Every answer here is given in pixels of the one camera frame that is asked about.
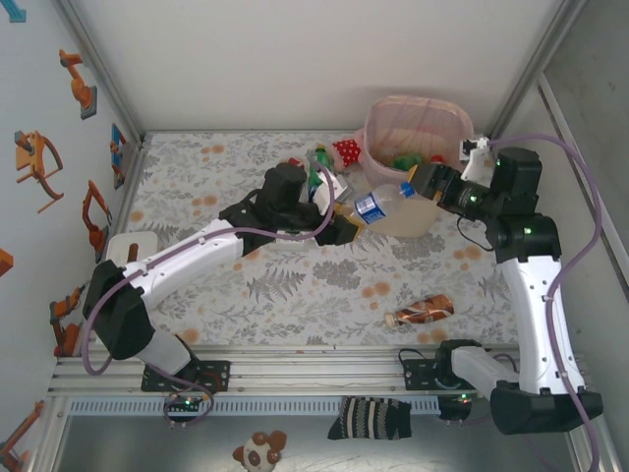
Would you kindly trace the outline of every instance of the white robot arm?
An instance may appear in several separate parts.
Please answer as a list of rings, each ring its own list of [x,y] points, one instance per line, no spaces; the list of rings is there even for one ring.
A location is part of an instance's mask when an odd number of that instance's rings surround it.
[[[443,384],[465,380],[490,399],[494,422],[504,434],[568,431],[580,420],[559,375],[550,348],[544,304],[547,286],[560,270],[560,248],[553,221],[535,213],[542,171],[536,153],[504,149],[489,188],[442,164],[410,172],[415,191],[462,218],[481,220],[496,253],[518,315],[521,372],[516,374],[470,340],[444,341],[435,367]],[[144,261],[116,267],[110,261],[94,271],[86,298],[88,318],[96,302],[112,286],[128,284],[104,304],[94,329],[114,359],[138,357],[169,375],[195,381],[196,358],[179,338],[150,324],[147,312],[177,288],[214,266],[234,261],[272,242],[268,236],[234,232],[259,228],[276,232],[312,230],[323,221],[315,204],[299,203],[306,180],[303,170],[280,164],[265,176],[264,187],[226,208],[219,218],[186,240]],[[358,228],[336,216],[316,239],[322,244],[354,240]],[[585,390],[574,360],[560,292],[553,300],[554,334],[567,376],[594,417],[602,411],[600,396]]]

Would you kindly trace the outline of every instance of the white plastic container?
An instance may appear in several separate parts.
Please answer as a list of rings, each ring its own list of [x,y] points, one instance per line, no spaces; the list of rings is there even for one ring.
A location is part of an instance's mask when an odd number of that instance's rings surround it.
[[[393,215],[402,208],[404,201],[415,195],[408,182],[401,185],[384,184],[354,200],[354,211],[350,219],[373,224]]]

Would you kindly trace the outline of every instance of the brown can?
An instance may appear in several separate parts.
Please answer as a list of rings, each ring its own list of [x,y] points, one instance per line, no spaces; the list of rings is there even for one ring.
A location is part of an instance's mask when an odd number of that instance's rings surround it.
[[[438,322],[450,315],[454,315],[454,307],[450,299],[445,295],[435,295],[395,313],[387,313],[384,319],[387,326],[397,327],[413,323],[424,325]]]

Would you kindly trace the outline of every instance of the green bottle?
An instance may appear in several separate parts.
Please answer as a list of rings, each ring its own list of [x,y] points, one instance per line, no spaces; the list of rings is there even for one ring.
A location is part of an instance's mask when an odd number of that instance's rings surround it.
[[[318,145],[316,147],[316,149],[314,150],[313,159],[316,159],[316,161],[319,164],[325,166],[325,168],[328,169],[330,172],[332,171],[332,166],[333,166],[332,159],[327,154],[327,151],[325,150],[324,145]],[[313,189],[316,189],[316,187],[318,187],[319,185],[323,183],[321,179],[318,178],[318,175],[316,175],[316,173],[317,173],[317,170],[315,169],[313,165],[311,165],[310,175],[308,178],[308,188],[311,192],[313,191]]]

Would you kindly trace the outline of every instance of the blue bottle cap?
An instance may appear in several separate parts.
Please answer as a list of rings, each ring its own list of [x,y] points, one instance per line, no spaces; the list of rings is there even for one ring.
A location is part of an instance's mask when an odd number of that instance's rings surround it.
[[[411,184],[409,184],[408,182],[403,182],[402,185],[400,185],[400,190],[402,191],[404,197],[406,197],[407,199],[415,195],[415,190],[413,190],[413,186],[411,186]]]

